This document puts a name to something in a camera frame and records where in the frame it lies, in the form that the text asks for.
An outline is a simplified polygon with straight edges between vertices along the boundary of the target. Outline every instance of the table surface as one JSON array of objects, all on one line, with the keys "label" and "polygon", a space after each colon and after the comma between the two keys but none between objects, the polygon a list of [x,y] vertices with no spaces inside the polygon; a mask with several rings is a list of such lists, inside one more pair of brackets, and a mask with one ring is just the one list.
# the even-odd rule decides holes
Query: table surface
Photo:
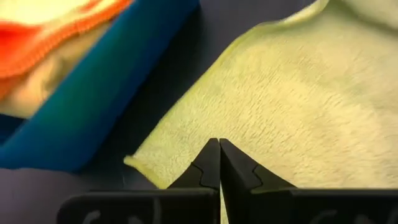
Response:
[{"label": "table surface", "polygon": [[282,19],[310,2],[201,0],[85,168],[77,174],[0,169],[1,223],[53,224],[62,201],[89,189],[154,189],[138,171],[123,164],[123,157],[134,153],[235,38],[260,22]]}]

